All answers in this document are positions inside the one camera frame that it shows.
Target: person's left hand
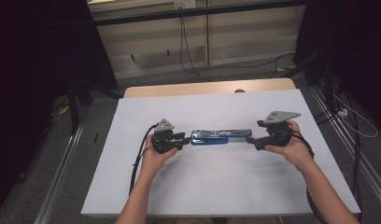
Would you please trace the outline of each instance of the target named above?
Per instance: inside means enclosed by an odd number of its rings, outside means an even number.
[[[144,150],[141,174],[149,175],[152,178],[163,168],[164,163],[178,152],[176,147],[163,154],[155,151],[152,146],[152,134],[148,135]]]

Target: human arm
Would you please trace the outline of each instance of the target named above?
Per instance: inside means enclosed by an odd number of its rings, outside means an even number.
[[[152,135],[148,135],[141,171],[135,181],[134,188],[129,195],[129,199],[121,211],[116,224],[138,224],[145,223],[147,217],[149,190],[152,186],[156,174],[163,168],[164,163],[173,157],[177,149],[159,154],[152,147]]]
[[[288,120],[288,124],[293,131],[300,132],[296,122]],[[359,223],[337,195],[330,181],[313,160],[307,146],[300,139],[292,137],[285,147],[266,146],[265,149],[284,156],[301,172],[314,204],[328,223]]]

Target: human hand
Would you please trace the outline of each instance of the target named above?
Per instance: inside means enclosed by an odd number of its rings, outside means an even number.
[[[178,149],[175,147],[168,152],[160,154],[152,145],[152,134],[148,135],[141,165],[141,174],[154,178],[156,174],[163,168],[164,163],[172,158]]]
[[[297,133],[301,132],[297,122],[287,120],[287,123],[293,131]],[[285,147],[266,146],[265,149],[284,156],[287,161],[292,163],[300,172],[306,169],[310,164],[315,163],[307,146],[296,137],[291,137],[289,143]]]

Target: white tabletop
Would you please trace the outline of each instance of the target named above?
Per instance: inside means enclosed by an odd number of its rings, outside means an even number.
[[[145,131],[161,119],[175,133],[251,129],[273,110],[296,119],[315,159],[353,213],[360,210],[299,90],[163,97],[119,101],[81,214],[117,216],[127,201],[133,163]],[[153,217],[234,217],[311,214],[300,173],[283,157],[247,143],[184,146],[156,176],[149,197]]]

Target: forearm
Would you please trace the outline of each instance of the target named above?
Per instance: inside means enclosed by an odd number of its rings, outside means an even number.
[[[359,223],[316,163],[311,162],[301,173],[314,204],[328,223]]]
[[[140,174],[127,203],[116,221],[117,224],[141,224],[146,222],[148,197],[152,181],[153,176]]]

